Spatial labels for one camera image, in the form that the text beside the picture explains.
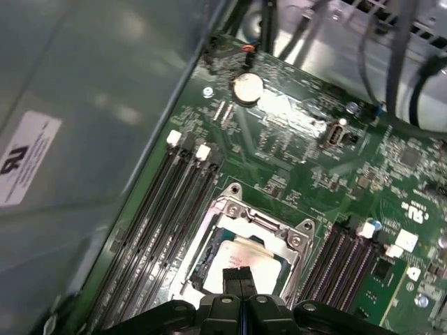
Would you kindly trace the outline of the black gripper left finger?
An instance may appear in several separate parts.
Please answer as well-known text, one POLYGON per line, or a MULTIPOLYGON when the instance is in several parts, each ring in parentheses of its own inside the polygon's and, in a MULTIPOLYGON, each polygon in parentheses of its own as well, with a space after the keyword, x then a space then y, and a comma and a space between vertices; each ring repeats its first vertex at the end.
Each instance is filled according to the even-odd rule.
POLYGON ((223 293, 204 296, 198 308, 171 300, 100 331, 101 334, 236 334, 244 268, 223 270, 223 293))

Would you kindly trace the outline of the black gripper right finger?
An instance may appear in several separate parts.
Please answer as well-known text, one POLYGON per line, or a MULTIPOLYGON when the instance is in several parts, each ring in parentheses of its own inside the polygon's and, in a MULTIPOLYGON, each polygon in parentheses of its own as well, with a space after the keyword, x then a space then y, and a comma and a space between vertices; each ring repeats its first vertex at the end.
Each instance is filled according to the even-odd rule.
POLYGON ((238 274, 250 334, 394 334, 317 301, 304 300, 290 310, 280 298, 258 294, 249 267, 238 274))

